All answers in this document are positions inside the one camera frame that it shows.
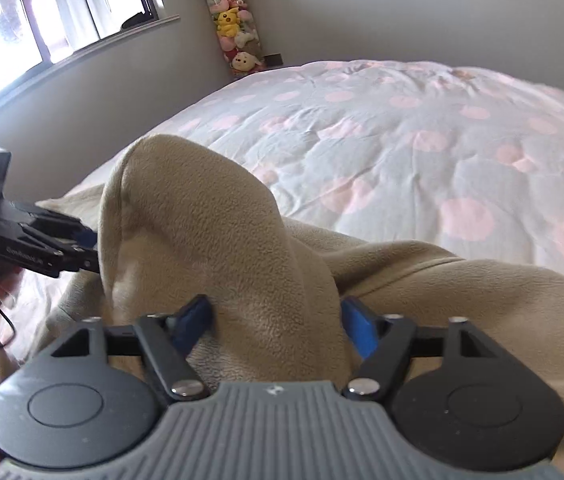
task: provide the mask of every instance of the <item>white wall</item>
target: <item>white wall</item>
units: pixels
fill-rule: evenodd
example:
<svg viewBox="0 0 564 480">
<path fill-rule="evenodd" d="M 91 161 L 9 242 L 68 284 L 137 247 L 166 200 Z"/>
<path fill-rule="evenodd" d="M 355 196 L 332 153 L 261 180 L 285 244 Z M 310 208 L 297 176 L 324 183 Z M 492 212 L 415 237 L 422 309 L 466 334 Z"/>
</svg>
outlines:
<svg viewBox="0 0 564 480">
<path fill-rule="evenodd" d="M 121 147 L 229 81 L 204 0 L 181 21 L 78 61 L 0 110 L 10 196 L 57 196 Z M 430 59 L 564 88 L 564 0 L 250 0 L 268 54 Z"/>
<path fill-rule="evenodd" d="M 564 88 L 564 0 L 250 0 L 267 53 L 436 60 Z"/>
<path fill-rule="evenodd" d="M 6 195 L 61 196 L 149 129 L 231 81 L 205 0 L 164 0 L 165 23 L 120 40 L 0 108 Z"/>
</svg>

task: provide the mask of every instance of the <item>ridged gray plastic surface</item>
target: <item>ridged gray plastic surface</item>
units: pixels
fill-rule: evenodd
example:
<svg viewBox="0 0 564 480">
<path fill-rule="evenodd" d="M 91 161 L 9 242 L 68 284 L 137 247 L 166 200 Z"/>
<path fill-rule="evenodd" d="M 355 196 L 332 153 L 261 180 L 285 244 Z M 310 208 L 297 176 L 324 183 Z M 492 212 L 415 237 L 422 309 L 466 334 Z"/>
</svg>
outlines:
<svg viewBox="0 0 564 480">
<path fill-rule="evenodd" d="M 454 469 L 406 442 L 374 402 L 332 383 L 224 383 L 173 404 L 137 448 L 76 471 L 4 461 L 0 480 L 564 480 L 548 462 L 507 473 Z"/>
</svg>

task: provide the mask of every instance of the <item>window sill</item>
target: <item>window sill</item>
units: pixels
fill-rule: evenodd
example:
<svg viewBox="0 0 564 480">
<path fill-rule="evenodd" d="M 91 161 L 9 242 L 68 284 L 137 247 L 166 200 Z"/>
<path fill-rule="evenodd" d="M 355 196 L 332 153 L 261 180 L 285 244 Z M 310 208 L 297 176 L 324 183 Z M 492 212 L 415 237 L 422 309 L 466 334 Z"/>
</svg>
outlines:
<svg viewBox="0 0 564 480">
<path fill-rule="evenodd" d="M 99 52 L 100 50 L 104 50 L 105 48 L 108 48 L 109 46 L 118 43 L 119 41 L 125 40 L 126 38 L 129 38 L 131 36 L 145 32 L 150 28 L 161 27 L 162 25 L 176 22 L 177 20 L 179 20 L 179 14 L 175 14 L 174 16 L 169 16 L 168 18 L 163 18 L 161 20 L 153 20 L 151 22 L 142 23 L 142 25 L 130 28 L 129 30 L 122 30 L 116 34 L 113 34 L 112 36 L 104 38 L 103 40 L 96 41 L 89 46 L 81 48 L 80 50 L 68 56 L 66 59 L 62 59 L 61 61 L 55 63 L 52 66 L 49 66 L 49 68 L 46 68 L 41 72 L 33 71 L 31 76 L 25 79 L 24 82 L 16 83 L 13 88 L 7 87 L 0 93 L 0 108 L 10 102 L 12 99 L 16 98 L 18 95 L 26 92 L 29 88 L 37 85 L 47 77 L 65 70 L 65 68 L 69 67 L 80 59 L 91 56 L 96 52 Z"/>
</svg>

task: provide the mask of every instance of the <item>window frame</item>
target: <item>window frame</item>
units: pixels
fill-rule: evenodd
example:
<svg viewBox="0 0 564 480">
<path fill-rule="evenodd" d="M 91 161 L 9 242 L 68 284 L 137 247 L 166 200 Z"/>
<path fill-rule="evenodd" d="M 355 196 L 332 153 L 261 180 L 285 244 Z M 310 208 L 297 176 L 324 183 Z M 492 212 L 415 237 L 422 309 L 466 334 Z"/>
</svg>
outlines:
<svg viewBox="0 0 564 480">
<path fill-rule="evenodd" d="M 35 15 L 33 12 L 33 0 L 19 0 L 19 1 L 22 4 L 26 20 L 29 26 L 31 27 L 31 31 L 33 32 L 35 44 L 40 53 L 40 56 L 42 57 L 42 61 L 36 64 L 35 66 L 31 67 L 30 69 L 28 69 L 20 77 L 15 79 L 12 83 L 2 88 L 0 90 L 0 100 L 4 99 L 8 94 L 10 94 L 12 91 L 17 89 L 18 86 L 22 85 L 26 81 L 32 79 L 33 77 L 37 77 L 40 74 L 43 74 L 44 72 L 55 66 L 55 63 L 53 63 L 50 60 L 50 51 L 46 46 L 46 43 L 44 43 L 42 34 L 37 24 L 37 20 L 35 19 Z M 143 22 L 137 23 L 136 25 L 133 25 L 132 27 L 126 28 L 124 30 L 118 30 L 116 33 L 111 34 L 110 36 L 107 36 L 105 38 L 100 38 L 99 40 L 94 41 L 93 43 L 90 43 L 80 49 L 77 49 L 70 56 L 63 59 L 62 63 L 70 62 L 71 58 L 81 56 L 81 54 L 84 51 L 93 48 L 94 46 L 98 45 L 103 41 L 108 42 L 121 34 L 126 35 L 130 30 L 133 30 L 134 28 L 142 27 L 142 25 L 146 25 L 147 23 L 150 22 L 156 22 L 159 18 L 157 13 L 157 7 L 155 6 L 155 1 L 153 0 L 140 0 L 140 1 L 142 2 L 144 13 L 149 17 L 148 19 L 143 20 Z"/>
</svg>

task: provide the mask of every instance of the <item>curtain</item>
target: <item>curtain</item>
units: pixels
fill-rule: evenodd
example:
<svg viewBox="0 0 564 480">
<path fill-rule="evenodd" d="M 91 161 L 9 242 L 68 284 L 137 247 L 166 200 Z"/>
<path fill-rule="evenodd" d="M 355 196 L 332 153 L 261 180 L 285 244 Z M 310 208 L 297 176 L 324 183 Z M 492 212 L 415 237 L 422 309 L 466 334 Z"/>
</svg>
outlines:
<svg viewBox="0 0 564 480">
<path fill-rule="evenodd" d="M 94 43 L 119 30 L 107 0 L 55 0 L 66 39 L 73 50 Z"/>
</svg>

